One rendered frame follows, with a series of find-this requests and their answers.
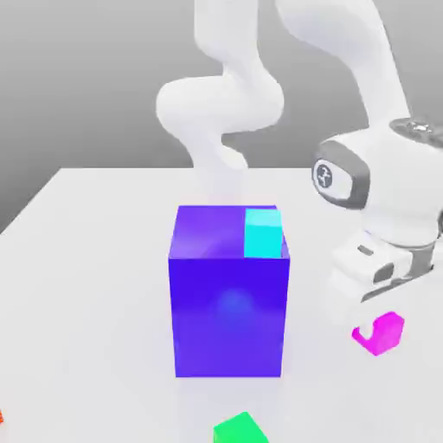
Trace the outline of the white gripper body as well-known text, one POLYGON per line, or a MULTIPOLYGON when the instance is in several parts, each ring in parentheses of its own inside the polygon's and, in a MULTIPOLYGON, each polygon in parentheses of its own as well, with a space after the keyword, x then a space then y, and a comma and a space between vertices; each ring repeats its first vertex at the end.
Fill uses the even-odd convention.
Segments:
POLYGON ((326 279, 326 311, 331 322, 355 327, 389 311, 407 316, 421 296, 434 290, 434 266, 419 276, 388 279, 374 285, 332 265, 326 279))

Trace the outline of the small magenta cube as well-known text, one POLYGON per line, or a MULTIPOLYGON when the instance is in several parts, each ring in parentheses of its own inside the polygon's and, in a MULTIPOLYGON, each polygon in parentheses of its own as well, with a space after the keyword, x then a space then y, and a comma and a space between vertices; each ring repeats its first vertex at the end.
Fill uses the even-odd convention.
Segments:
POLYGON ((356 327, 352 338, 373 356, 380 356, 395 348, 401 341, 405 320, 394 311, 387 312, 374 322, 374 334, 371 339, 364 339, 356 327))

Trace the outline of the small cyan cube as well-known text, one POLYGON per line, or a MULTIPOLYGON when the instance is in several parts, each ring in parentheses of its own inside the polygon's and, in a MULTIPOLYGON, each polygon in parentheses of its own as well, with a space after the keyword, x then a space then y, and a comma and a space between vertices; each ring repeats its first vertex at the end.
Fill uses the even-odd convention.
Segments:
POLYGON ((252 209, 245 212, 244 256, 277 259, 281 255, 283 226, 277 209, 252 209))

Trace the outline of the small green cube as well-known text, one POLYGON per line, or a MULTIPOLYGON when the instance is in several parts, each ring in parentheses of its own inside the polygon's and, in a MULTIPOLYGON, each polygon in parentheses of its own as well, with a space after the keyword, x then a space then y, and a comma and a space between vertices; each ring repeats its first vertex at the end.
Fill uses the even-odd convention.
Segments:
POLYGON ((248 412, 216 425, 213 443, 269 443, 261 428, 248 412))

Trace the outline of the large blue box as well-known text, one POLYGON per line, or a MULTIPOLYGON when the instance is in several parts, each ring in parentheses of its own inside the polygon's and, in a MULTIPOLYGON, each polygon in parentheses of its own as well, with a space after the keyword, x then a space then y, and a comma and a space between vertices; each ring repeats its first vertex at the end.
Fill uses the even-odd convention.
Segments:
POLYGON ((244 256, 245 212, 181 205, 168 257, 178 377, 278 377, 291 257, 244 256))

